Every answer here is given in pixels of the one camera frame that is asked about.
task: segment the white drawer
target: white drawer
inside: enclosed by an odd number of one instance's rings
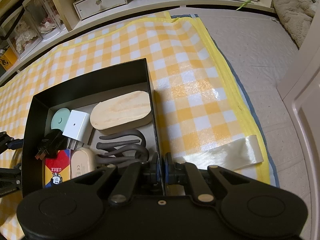
[[[94,14],[126,4],[125,0],[80,0],[75,2],[75,8],[83,20]]]

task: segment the beige plush fabric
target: beige plush fabric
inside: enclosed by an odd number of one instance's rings
[[[300,47],[308,33],[314,11],[312,0],[273,0],[281,23]]]

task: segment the yellow and white checkered cloth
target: yellow and white checkered cloth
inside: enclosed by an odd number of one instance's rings
[[[106,27],[46,53],[0,88],[0,130],[22,138],[34,94],[138,58],[147,59],[156,91],[162,153],[198,153],[256,134],[265,161],[239,172],[270,182],[261,134],[224,58],[199,18],[171,19],[168,12]],[[0,166],[9,167],[12,155],[0,155]],[[15,193],[0,203],[0,230],[7,239],[23,235],[15,216],[20,200]]]

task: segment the mint green round object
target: mint green round object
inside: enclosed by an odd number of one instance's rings
[[[59,129],[63,132],[66,127],[68,118],[70,115],[70,110],[68,108],[59,109],[51,120],[51,129]]]

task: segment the transparent display case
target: transparent display case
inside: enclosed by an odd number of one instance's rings
[[[24,0],[23,6],[41,33],[43,41],[47,41],[65,29],[52,0]]]
[[[16,19],[20,16],[21,11],[24,11],[23,6],[15,10],[1,25],[3,36],[9,33]],[[19,59],[27,55],[38,43],[41,42],[41,35],[35,28],[33,22],[26,12],[23,13],[21,19],[10,33],[7,42],[13,52]]]

